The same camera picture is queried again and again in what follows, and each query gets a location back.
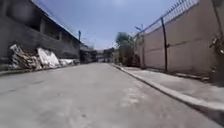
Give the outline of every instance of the debris pile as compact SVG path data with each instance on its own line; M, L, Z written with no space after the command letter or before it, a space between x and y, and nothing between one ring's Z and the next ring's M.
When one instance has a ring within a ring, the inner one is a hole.
M10 49L14 52L12 61L15 68L33 70L42 68L39 58L32 55L32 53L24 52L24 50L16 44L12 45Z
M15 69L52 69L79 63L76 59L58 59L52 51L41 47L30 52L22 46L14 44L10 50L13 51L11 58Z

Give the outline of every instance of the asphalt road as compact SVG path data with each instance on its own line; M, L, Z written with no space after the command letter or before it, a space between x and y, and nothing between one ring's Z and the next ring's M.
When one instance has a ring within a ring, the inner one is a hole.
M0 128L221 128L108 64L0 78Z

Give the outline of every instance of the vegetation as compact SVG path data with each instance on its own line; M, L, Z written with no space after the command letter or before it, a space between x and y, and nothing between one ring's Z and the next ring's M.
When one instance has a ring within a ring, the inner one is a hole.
M134 40L125 32L119 32L116 37L118 60L125 66L132 66L134 57Z

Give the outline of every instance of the sky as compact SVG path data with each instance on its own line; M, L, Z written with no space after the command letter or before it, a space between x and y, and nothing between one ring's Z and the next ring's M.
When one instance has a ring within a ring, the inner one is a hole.
M81 41L101 50L115 46L118 32L135 35L177 0L34 0L49 16Z

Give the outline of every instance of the distant building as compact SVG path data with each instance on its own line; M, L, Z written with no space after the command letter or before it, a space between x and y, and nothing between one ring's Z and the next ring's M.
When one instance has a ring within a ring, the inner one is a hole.
M79 40L31 0L0 1L0 60L15 42L31 50L43 47L59 58L79 58Z
M81 43L80 44L80 61L81 63L91 63L95 61L95 53L96 51L87 45Z
M114 48L105 50L98 50L96 59L98 62L113 62L114 61Z

